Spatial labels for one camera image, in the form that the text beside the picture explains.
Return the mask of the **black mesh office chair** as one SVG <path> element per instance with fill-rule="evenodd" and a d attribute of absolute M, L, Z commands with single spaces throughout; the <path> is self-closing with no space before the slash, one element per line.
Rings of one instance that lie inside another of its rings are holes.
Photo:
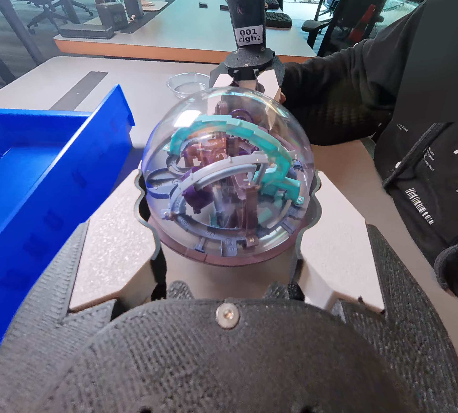
<path fill-rule="evenodd" d="M 313 47 L 324 30 L 317 56 L 324 57 L 374 38 L 388 25 L 408 15 L 423 0 L 340 0 L 333 16 L 322 21 L 307 20 L 302 30 Z"/>

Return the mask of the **person's black printed jacket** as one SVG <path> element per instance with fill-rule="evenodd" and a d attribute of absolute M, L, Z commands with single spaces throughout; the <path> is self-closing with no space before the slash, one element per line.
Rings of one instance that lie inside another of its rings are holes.
<path fill-rule="evenodd" d="M 374 39 L 364 64 L 390 122 L 375 166 L 409 234 L 444 290 L 457 296 L 457 28 L 440 33 L 444 5 L 425 0 Z"/>

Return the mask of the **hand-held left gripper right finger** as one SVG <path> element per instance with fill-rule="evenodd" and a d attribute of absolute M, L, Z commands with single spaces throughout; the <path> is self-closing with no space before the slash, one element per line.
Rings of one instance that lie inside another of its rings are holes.
<path fill-rule="evenodd" d="M 300 244 L 303 267 L 297 283 L 305 302 L 331 311 L 338 299 L 362 299 L 381 312 L 385 304 L 364 217 L 323 172 L 317 175 L 321 216 Z"/>

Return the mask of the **blue plastic bin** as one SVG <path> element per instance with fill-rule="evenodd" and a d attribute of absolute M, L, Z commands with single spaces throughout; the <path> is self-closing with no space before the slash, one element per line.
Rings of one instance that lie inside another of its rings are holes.
<path fill-rule="evenodd" d="M 1 340 L 75 228 L 108 197 L 135 125 L 120 85 L 93 112 L 1 109 Z"/>

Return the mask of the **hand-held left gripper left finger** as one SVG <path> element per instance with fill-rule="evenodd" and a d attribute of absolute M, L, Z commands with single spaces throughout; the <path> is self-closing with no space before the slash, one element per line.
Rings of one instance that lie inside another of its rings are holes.
<path fill-rule="evenodd" d="M 141 172 L 131 172 L 90 217 L 70 299 L 81 311 L 111 299 L 126 309 L 165 298 L 167 265 L 149 224 Z"/>

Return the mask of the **clear plastic dish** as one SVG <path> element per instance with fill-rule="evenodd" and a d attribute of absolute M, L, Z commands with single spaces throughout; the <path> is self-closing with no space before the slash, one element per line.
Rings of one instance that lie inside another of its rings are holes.
<path fill-rule="evenodd" d="M 206 74 L 186 72 L 174 75 L 167 81 L 167 87 L 179 99 L 209 88 L 210 77 Z"/>

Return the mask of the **grey desk with wooden edge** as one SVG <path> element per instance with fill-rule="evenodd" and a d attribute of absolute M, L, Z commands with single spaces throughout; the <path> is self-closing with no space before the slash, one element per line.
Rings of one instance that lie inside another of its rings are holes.
<path fill-rule="evenodd" d="M 111 39 L 54 37 L 60 51 L 161 61 L 219 64 L 236 50 L 225 0 L 174 0 L 158 14 L 145 14 L 141 27 L 118 31 Z"/>

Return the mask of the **clear maze ball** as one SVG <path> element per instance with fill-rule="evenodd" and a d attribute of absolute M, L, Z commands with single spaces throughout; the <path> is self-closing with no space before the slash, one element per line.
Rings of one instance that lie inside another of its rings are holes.
<path fill-rule="evenodd" d="M 270 260 L 320 218 L 310 142 L 277 101 L 237 87 L 175 104 L 141 162 L 160 242 L 208 265 Z"/>

